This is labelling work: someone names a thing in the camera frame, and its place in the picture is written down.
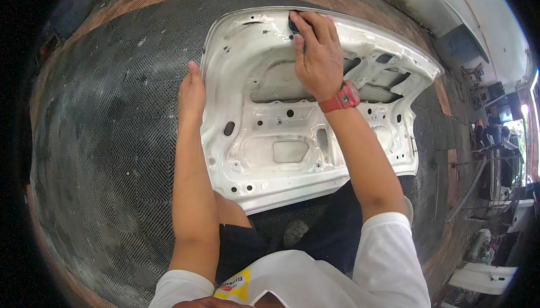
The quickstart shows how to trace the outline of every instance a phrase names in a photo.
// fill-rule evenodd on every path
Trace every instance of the hand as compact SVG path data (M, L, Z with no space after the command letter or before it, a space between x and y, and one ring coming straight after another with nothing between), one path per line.
M314 12L291 11L289 14L300 31L294 35L294 72L318 102L331 99L341 90L344 57L334 19ZM304 19L311 22L315 31Z
M197 63L192 61L188 67L190 72L178 90L178 127L186 125L200 128L203 124L205 87Z

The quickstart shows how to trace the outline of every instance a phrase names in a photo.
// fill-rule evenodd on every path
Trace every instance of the leg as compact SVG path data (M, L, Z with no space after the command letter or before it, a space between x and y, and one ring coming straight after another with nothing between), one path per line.
M325 214L309 228L292 249L324 260L345 275L353 271L362 230L362 209L348 181L332 195Z
M215 202L218 205L219 223L251 228L244 210L233 200L225 199L220 193L214 191Z
M251 227L244 210L232 200L214 191L219 217L219 263L215 276L221 284L257 259L268 249L260 235Z

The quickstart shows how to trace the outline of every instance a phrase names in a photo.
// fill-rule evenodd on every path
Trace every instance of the watch strap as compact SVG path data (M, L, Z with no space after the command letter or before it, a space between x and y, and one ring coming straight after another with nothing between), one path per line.
M336 109L343 109L341 100L338 94L335 94L334 97L323 102L319 102L319 107L323 113L329 113Z

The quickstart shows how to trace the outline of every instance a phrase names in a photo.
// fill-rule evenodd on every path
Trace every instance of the left hand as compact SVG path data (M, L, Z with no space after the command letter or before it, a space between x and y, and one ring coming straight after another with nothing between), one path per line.
M200 128L203 124L202 114L206 100L205 87L197 63L192 61L188 67L190 72L180 83L178 91L178 127Z

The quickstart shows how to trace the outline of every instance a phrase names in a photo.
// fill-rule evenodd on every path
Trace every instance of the printed logo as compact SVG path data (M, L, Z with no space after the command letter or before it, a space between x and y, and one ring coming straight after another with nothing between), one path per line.
M229 296L234 295L243 301L247 301L248 282L249 268L246 268L229 280L223 282L215 291L214 296L220 299L227 299Z

